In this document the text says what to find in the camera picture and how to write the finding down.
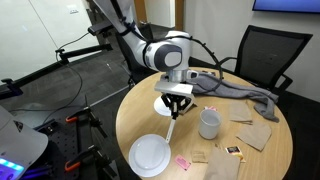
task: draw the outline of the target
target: screen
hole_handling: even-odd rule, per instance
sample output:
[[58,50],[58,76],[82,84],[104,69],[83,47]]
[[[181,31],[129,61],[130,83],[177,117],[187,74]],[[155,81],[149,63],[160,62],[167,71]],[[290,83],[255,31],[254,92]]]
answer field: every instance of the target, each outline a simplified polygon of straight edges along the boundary
[[252,10],[320,13],[320,0],[255,0]]

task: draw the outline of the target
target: napkin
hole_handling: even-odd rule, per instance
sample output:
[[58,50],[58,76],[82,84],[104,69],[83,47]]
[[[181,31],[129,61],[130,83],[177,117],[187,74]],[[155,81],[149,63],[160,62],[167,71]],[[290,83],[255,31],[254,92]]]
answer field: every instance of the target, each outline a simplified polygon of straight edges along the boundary
[[246,102],[232,101],[229,106],[229,118],[231,121],[251,123],[251,111]]
[[239,166],[240,158],[214,147],[203,179],[235,180],[238,177]]
[[252,125],[243,125],[236,136],[243,142],[262,151],[271,136],[271,128],[268,124],[253,121]]

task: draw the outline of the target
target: wire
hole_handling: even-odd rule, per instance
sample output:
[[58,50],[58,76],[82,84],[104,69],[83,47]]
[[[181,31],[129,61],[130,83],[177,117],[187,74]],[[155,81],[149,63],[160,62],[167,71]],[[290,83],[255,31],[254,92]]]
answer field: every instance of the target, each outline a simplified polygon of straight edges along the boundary
[[[85,37],[86,35],[88,35],[88,34],[89,34],[89,33],[85,33],[85,34],[84,34],[83,36],[81,36],[80,38],[78,38],[78,39],[76,39],[76,40],[74,40],[74,41],[71,41],[71,42],[69,42],[69,43],[66,43],[66,44],[62,45],[60,48],[58,48],[58,50],[61,50],[63,47],[65,47],[65,46],[67,46],[67,45],[69,45],[69,44],[72,44],[72,43],[75,43],[75,42],[81,40],[82,38],[84,38],[84,37]],[[48,120],[48,118],[49,118],[52,114],[56,113],[57,111],[59,111],[59,110],[61,110],[61,109],[71,108],[71,107],[79,107],[79,106],[69,106],[69,105],[70,105],[71,103],[73,103],[74,100],[79,96],[79,94],[80,94],[80,92],[81,92],[81,90],[82,90],[82,86],[83,86],[83,79],[82,79],[80,73],[79,73],[78,71],[76,71],[74,68],[70,67],[69,64],[64,65],[64,64],[62,64],[62,63],[58,60],[58,52],[57,52],[58,50],[56,50],[56,61],[57,61],[61,66],[65,66],[65,67],[71,69],[73,72],[75,72],[75,73],[77,74],[77,76],[78,76],[79,79],[80,79],[80,86],[79,86],[79,89],[78,89],[76,95],[75,95],[75,96],[71,99],[71,101],[69,101],[66,105],[61,106],[60,108],[57,108],[57,109],[23,109],[23,108],[22,108],[22,109],[13,109],[13,110],[10,110],[9,112],[15,112],[15,111],[34,111],[34,112],[53,111],[53,112],[51,112],[51,113],[44,119],[44,121],[43,121],[43,123],[42,123],[42,124],[44,124],[44,123],[46,123],[46,121]]]
[[160,39],[152,39],[147,41],[146,46],[143,49],[143,61],[146,65],[145,62],[145,53],[146,53],[146,49],[147,47],[151,44],[151,43],[157,43],[157,42],[161,42],[161,41],[165,41],[168,39],[173,39],[173,38],[182,38],[182,39],[188,39],[190,41],[194,41],[198,44],[200,44],[206,51],[207,53],[211,56],[211,58],[213,59],[213,61],[216,63],[216,66],[218,66],[218,70],[219,70],[219,82],[217,83],[217,85],[215,87],[213,87],[211,90],[206,90],[206,92],[210,92],[210,91],[215,91],[222,83],[223,80],[223,71],[222,71],[222,67],[221,67],[221,63],[218,61],[218,59],[216,58],[216,56],[214,55],[213,52],[210,51],[210,49],[206,46],[206,43],[202,43],[200,40],[198,39],[193,39],[193,37],[186,37],[186,36],[169,36],[169,37],[165,37],[165,38],[160,38]]
[[[64,45],[61,46],[58,50],[62,49],[63,47],[65,47],[65,46],[67,46],[67,45],[69,45],[69,44],[72,44],[72,43],[75,43],[75,42],[79,41],[80,39],[84,38],[84,37],[85,37],[86,35],[88,35],[88,34],[89,34],[89,33],[86,33],[86,34],[84,34],[83,36],[81,36],[80,38],[78,38],[78,39],[76,39],[76,40],[74,40],[74,41],[71,41],[71,42],[69,42],[69,43],[67,43],[67,44],[64,44]],[[57,62],[58,62],[59,64],[63,65],[63,64],[60,63],[59,60],[58,60],[58,52],[57,52],[57,51],[56,51],[56,60],[57,60]],[[82,79],[81,75],[79,74],[79,72],[76,71],[74,68],[70,67],[69,64],[66,64],[66,65],[63,65],[63,66],[71,69],[73,72],[75,72],[75,73],[78,75],[78,77],[79,77],[79,79],[80,79],[80,87],[79,87],[79,89],[78,89],[77,94],[72,98],[71,101],[69,101],[69,103],[67,103],[66,105],[64,105],[64,106],[62,106],[62,107],[54,110],[53,112],[51,112],[51,113],[46,117],[46,119],[43,121],[42,124],[45,124],[45,123],[47,122],[47,120],[49,119],[49,117],[50,117],[52,114],[58,112],[58,111],[61,110],[61,109],[67,108],[71,103],[74,102],[74,100],[79,96],[79,94],[80,94],[80,92],[81,92],[81,89],[82,89],[82,86],[83,86],[83,79]]]

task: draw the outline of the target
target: white mug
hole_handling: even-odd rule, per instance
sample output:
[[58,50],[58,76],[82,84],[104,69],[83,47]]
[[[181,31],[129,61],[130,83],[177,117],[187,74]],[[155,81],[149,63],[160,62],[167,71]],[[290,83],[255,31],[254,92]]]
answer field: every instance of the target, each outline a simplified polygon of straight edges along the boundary
[[199,134],[205,139],[213,139],[221,125],[220,114],[212,109],[204,109],[200,113]]

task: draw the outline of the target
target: glowing light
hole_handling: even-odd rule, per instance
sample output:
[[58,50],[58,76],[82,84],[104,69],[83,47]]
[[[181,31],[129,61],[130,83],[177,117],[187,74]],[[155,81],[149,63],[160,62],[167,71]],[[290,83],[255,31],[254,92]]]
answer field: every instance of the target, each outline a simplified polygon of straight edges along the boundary
[[0,165],[6,166],[8,168],[14,169],[16,171],[22,171],[24,169],[24,167],[15,164],[13,162],[7,161],[5,159],[0,158]]

